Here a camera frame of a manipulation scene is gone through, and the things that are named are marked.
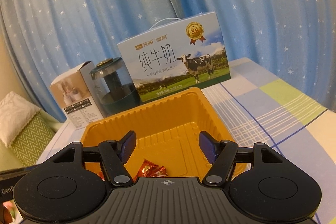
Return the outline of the person's left hand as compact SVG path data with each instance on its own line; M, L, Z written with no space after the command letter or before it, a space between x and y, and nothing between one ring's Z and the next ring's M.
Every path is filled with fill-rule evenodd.
M0 224L11 224L12 221L13 218L9 210L3 205L3 203L0 203Z

